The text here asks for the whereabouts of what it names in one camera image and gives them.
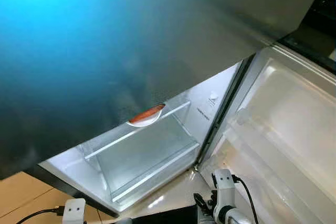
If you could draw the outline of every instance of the wooden floor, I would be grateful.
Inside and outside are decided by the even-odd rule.
[[[33,212],[64,206],[71,197],[25,174],[18,173],[0,181],[0,223],[15,224]],[[85,220],[88,224],[101,224],[97,209],[86,205]],[[62,216],[45,213],[34,216],[25,224],[61,224]]]

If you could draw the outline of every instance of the wire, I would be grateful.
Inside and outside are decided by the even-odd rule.
[[[26,220],[30,219],[31,217],[34,217],[36,215],[40,215],[40,214],[44,214],[45,212],[54,212],[56,213],[58,216],[62,216],[64,213],[64,206],[57,206],[56,208],[52,208],[52,209],[44,209],[41,211],[37,211],[31,215],[28,215],[27,217],[23,218],[22,220],[20,220],[18,223],[16,224],[21,224],[23,222],[25,222]]]
[[[45,210],[41,210],[41,211],[38,211],[38,212],[35,212],[31,215],[28,215],[27,217],[23,218],[21,221],[19,221],[17,224],[21,224],[22,222],[25,222],[26,220],[30,219],[31,217],[34,217],[36,215],[40,215],[40,214],[43,214],[45,212],[56,212],[55,208],[53,209],[45,209]]]
[[[236,182],[241,182],[241,183],[242,183],[242,185],[243,185],[243,187],[245,188],[245,191],[246,191],[246,193],[247,193],[248,199],[250,200],[250,204],[251,204],[251,208],[252,208],[252,212],[253,212],[254,220],[255,220],[256,224],[259,224],[259,222],[258,222],[258,217],[257,217],[257,213],[256,213],[256,209],[255,209],[255,207],[254,207],[254,204],[253,204],[253,201],[252,201],[251,194],[250,194],[250,192],[249,192],[249,190],[248,190],[246,184],[244,183],[244,181],[243,181],[241,178],[239,178],[239,177],[237,177],[237,176],[235,176],[235,175],[232,175],[232,179],[233,179],[233,181],[234,181],[235,183],[236,183]]]

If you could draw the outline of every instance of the door shelf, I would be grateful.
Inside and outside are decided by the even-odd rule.
[[[313,174],[321,178],[318,170],[309,166],[309,161],[295,153],[291,146],[285,145],[281,136],[260,117],[253,116],[247,109],[239,110],[228,120],[223,136],[247,162],[244,165],[236,163],[233,152],[222,150],[227,159],[231,158],[225,163],[247,178],[252,176],[257,187],[263,188],[268,195],[274,195],[272,204],[289,209],[300,223],[334,223],[329,221],[335,217],[330,213],[336,206],[334,195],[330,193],[332,190],[326,190],[330,185],[323,184],[324,180],[317,181]],[[243,168],[247,166],[255,169],[255,173]],[[257,201],[261,200],[267,206],[265,199],[259,197]]]
[[[103,152],[104,150],[118,144],[119,142],[128,139],[129,137],[147,129],[148,127],[155,126],[161,120],[167,118],[170,115],[173,115],[175,112],[180,111],[182,109],[187,109],[190,106],[191,102],[186,101],[181,105],[171,109],[168,105],[165,106],[162,110],[161,117],[151,125],[141,128],[135,128],[133,126],[128,125],[127,123],[123,123],[118,127],[111,129],[108,132],[105,132],[85,143],[79,145],[80,150],[83,152],[84,158],[89,160],[90,158],[96,156],[97,154]]]

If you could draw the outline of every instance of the stainless steel surface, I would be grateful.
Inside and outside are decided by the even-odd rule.
[[[297,28],[313,0],[2,0],[0,178]]]

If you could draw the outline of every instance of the glass shelf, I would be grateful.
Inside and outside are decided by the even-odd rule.
[[[146,127],[105,148],[97,154],[97,159],[113,193],[129,182],[153,173],[158,167],[164,168],[166,162],[178,157],[180,151],[190,144],[198,143],[184,131],[175,117],[167,116],[155,126]]]
[[[185,165],[185,162],[181,162],[182,159],[185,159],[185,157],[190,156],[190,154],[193,154],[192,159],[188,159],[193,161],[194,156],[197,155],[196,149],[199,147],[199,144],[196,142],[192,142],[188,144],[187,146],[183,147],[182,149],[178,150],[173,155],[169,156],[168,158],[164,159],[157,165],[154,165],[152,168],[147,170],[145,173],[141,174],[137,178],[131,180],[124,186],[120,187],[116,191],[111,193],[111,199],[112,202],[118,202],[120,204],[123,204],[126,200],[129,200],[128,198],[132,198],[132,193],[135,191],[138,191],[141,186],[143,186],[146,182],[149,182],[150,180],[153,180],[155,177],[157,177],[159,174],[163,173],[166,169],[171,170],[176,169],[176,166],[179,165]]]
[[[86,141],[85,143],[82,143],[80,145],[80,150],[83,152],[85,159],[90,159],[97,154],[103,152],[104,150],[112,147],[113,145],[118,144],[119,142],[143,131],[144,129],[156,125],[166,117],[173,115],[175,112],[183,108],[188,108],[190,104],[190,101],[186,101],[173,109],[170,109],[168,105],[165,106],[162,110],[160,118],[153,124],[146,127],[136,128],[126,123],[123,123],[108,132],[105,132],[89,141]],[[190,135],[190,133],[184,128],[183,125],[181,125],[181,127],[183,127],[184,131]]]

